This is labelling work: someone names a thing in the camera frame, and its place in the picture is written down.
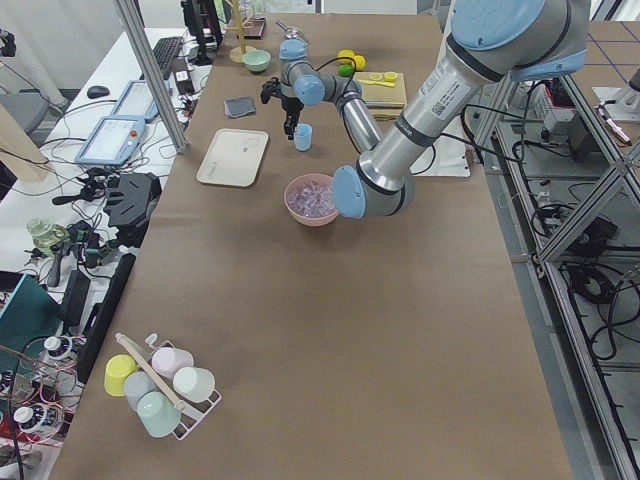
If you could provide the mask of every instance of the brown paper surface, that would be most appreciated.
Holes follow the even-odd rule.
[[[312,64],[352,48],[372,71],[404,72],[409,92],[441,38],[424,16],[277,18],[303,29]],[[274,55],[275,19],[259,44]],[[297,152],[279,102],[258,102],[278,66],[252,75],[225,59],[233,46],[216,59],[51,478],[571,478],[482,169],[419,178],[397,217],[304,227],[286,185],[357,155],[328,104],[303,110],[313,146]],[[224,99],[241,95],[257,115],[227,120]],[[271,135],[251,188],[196,181],[219,128]],[[214,372],[222,403],[186,440],[149,437],[104,392],[118,331],[138,342],[157,332]]]

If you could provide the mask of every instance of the gray cup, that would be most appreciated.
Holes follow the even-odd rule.
[[[158,387],[145,372],[132,373],[124,382],[124,394],[134,412],[138,411],[138,403],[142,397],[157,390]]]

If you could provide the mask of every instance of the monitor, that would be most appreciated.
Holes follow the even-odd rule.
[[[222,44],[222,29],[214,0],[181,0],[184,23],[189,33],[196,37],[198,46],[191,49],[189,63],[210,65],[213,54]]]

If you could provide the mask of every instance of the tablet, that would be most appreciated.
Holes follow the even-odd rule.
[[[131,158],[145,128],[144,117],[102,117],[76,155],[75,161],[81,165],[121,166]]]
[[[130,81],[111,111],[111,116],[140,116],[151,121],[158,114],[151,90],[144,80]]]

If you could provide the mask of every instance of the blue joint cap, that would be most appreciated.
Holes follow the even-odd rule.
[[[285,40],[280,44],[280,60],[301,60],[307,56],[307,44],[295,38]]]
[[[567,57],[558,58],[548,63],[541,63],[527,68],[511,70],[511,80],[524,82],[526,80],[546,80],[549,77],[561,77],[577,72],[587,59],[587,50],[574,53]]]
[[[324,98],[325,88],[322,80],[315,75],[302,75],[293,84],[296,97],[307,107],[319,104]]]
[[[347,218],[364,217],[367,197],[355,168],[348,165],[340,167],[333,175],[331,191],[340,215]]]
[[[522,35],[540,16],[545,0],[458,0],[451,33],[468,50],[491,50]]]

